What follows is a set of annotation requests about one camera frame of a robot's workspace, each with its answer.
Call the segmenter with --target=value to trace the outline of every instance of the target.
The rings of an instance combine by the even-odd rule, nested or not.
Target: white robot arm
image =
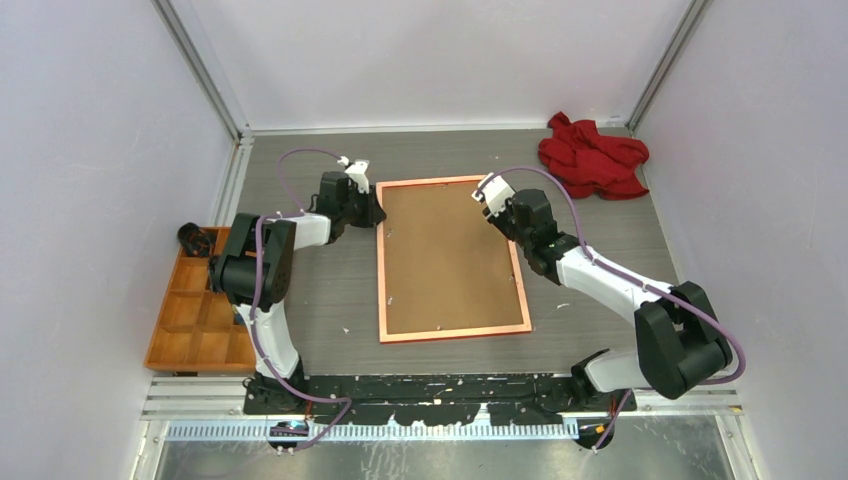
[[[544,192],[515,192],[502,178],[489,177],[472,197],[485,205],[489,223],[524,250],[533,271],[589,295],[636,330],[636,351],[604,350],[572,367],[575,398],[653,388],[675,399],[730,364],[732,351],[722,335],[654,293],[668,293],[715,318],[701,287],[692,282],[675,287],[617,265],[576,237],[557,231]]]
[[[236,215],[223,253],[210,266],[215,290],[226,293],[236,313],[250,322],[256,279],[256,257],[251,252],[263,248],[263,288],[253,321],[268,360],[287,379],[303,376],[300,355],[289,335],[284,300],[294,251],[333,243],[347,225],[369,228],[386,218],[365,176],[368,161],[356,160],[344,165],[344,172],[323,174],[313,211],[289,218],[271,218],[270,223],[259,226],[263,229],[264,246],[255,245],[259,216]],[[256,371],[273,378],[264,359],[258,354],[256,357]]]

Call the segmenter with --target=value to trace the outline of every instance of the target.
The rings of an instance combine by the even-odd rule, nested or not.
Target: red towel
[[[606,200],[628,200],[648,193],[636,178],[636,167],[648,160],[644,143],[601,135],[594,121],[571,123],[562,112],[551,118],[548,127],[554,135],[539,143],[539,160],[572,197],[598,192]]]

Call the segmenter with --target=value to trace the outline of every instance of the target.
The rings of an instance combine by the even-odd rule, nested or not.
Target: wooden compartment
[[[193,327],[160,327],[153,334],[148,362],[163,365],[180,365],[188,359]]]
[[[215,254],[224,250],[229,228],[204,228],[216,237]],[[208,258],[180,249],[162,300],[145,366],[168,372],[245,372],[255,357],[247,329],[237,325],[227,296],[210,290]]]

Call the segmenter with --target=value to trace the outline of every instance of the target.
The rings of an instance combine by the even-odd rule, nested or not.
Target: metal frame
[[[636,103],[636,108],[633,109],[633,113],[627,120],[626,126],[631,132],[634,132],[636,128],[639,127],[639,123],[645,117],[645,113],[654,101],[654,97],[656,97],[657,92],[659,92],[660,87],[662,87],[662,84],[665,82],[669,71],[671,71],[671,67],[674,66],[674,63],[677,61],[677,58],[686,46],[686,42],[692,36],[692,32],[695,31],[695,28],[698,26],[698,22],[701,20],[704,12],[711,3],[712,0],[692,0],[689,3],[689,8],[687,8],[686,13],[683,14],[683,19],[680,20],[677,30],[675,30],[674,35],[672,35],[671,42],[668,44],[668,47],[666,47],[660,63],[657,64],[657,68],[654,69],[654,73],[651,75],[648,85],[645,87],[645,90],[639,97],[639,101]]]
[[[191,72],[197,79],[200,89],[203,90],[206,98],[209,99],[209,103],[212,104],[212,108],[215,110],[215,113],[218,115],[218,118],[221,120],[224,128],[226,128],[233,140],[238,140],[241,138],[242,130],[238,125],[236,125],[232,113],[229,108],[227,108],[227,104],[224,102],[218,88],[215,86],[214,80],[212,80],[212,75],[209,74],[209,69],[206,68],[206,65],[203,63],[200,53],[198,53],[194,42],[186,31],[185,25],[182,20],[180,20],[180,16],[177,14],[176,9],[174,9],[171,1],[150,1],[156,8],[159,16],[162,18],[162,23],[164,23],[165,27],[167,27],[168,32],[174,39],[174,43],[176,43],[177,48],[180,50],[180,53],[182,53],[183,58],[186,61],[186,64],[188,64]]]
[[[302,419],[300,415],[259,417],[245,415],[241,411],[245,394],[242,386],[244,378],[244,375],[154,377],[142,410],[141,418],[144,428],[138,439],[138,455],[130,479],[152,480],[155,478],[164,440],[169,432],[181,432],[181,440],[232,441],[230,438],[232,435],[248,434],[244,433],[245,427],[261,427],[268,422]],[[734,476],[745,480],[759,478],[740,422],[744,411],[739,406],[740,400],[732,385],[696,387],[678,400],[668,400],[653,391],[636,391],[635,397],[638,409],[633,412],[624,412],[622,415],[713,416]],[[605,412],[565,413],[562,415],[562,428],[565,430],[562,431],[556,428],[499,430],[486,427],[488,413],[485,408],[482,408],[477,416],[479,425],[475,424],[473,428],[465,430],[448,431],[433,427],[425,431],[415,430],[412,427],[398,429],[397,426],[392,425],[369,427],[370,429],[363,430],[357,426],[348,425],[343,426],[346,430],[340,430],[336,438],[329,441],[456,440],[460,437],[463,439],[474,437],[473,439],[481,441],[507,438],[511,440],[567,438],[577,419],[599,418],[605,415]],[[213,427],[217,430],[209,433],[209,429]],[[196,428],[196,430],[186,433],[186,428]],[[250,435],[262,437],[261,432],[253,432]]]
[[[154,377],[141,413],[144,421],[244,420],[244,375],[220,377]],[[699,386],[678,400],[654,391],[636,391],[638,409],[625,416],[742,415],[739,397],[732,386]],[[566,418],[598,418],[605,412],[570,412]],[[300,418],[287,415],[269,418]]]
[[[742,430],[741,419],[738,417],[716,417],[721,441],[727,452],[730,469],[733,476],[738,479],[760,478],[757,467],[754,464],[754,456],[748,448],[748,442]]]
[[[253,140],[254,136],[252,134],[245,135],[236,146],[230,164],[224,174],[224,180],[218,192],[218,199],[215,201],[215,208],[209,222],[210,225],[224,227],[233,224],[233,219],[236,217],[238,210],[239,198],[241,197],[241,189],[244,185],[247,164],[250,160],[250,154],[253,152]]]

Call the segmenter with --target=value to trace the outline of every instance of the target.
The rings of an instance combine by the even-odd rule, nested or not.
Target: white wall
[[[558,110],[624,122],[689,1],[175,3],[230,109],[265,130],[544,124]]]
[[[687,277],[747,347],[767,478],[848,468],[848,4],[713,2],[638,135]]]
[[[231,142],[147,0],[2,2],[0,45],[0,477],[113,480]]]

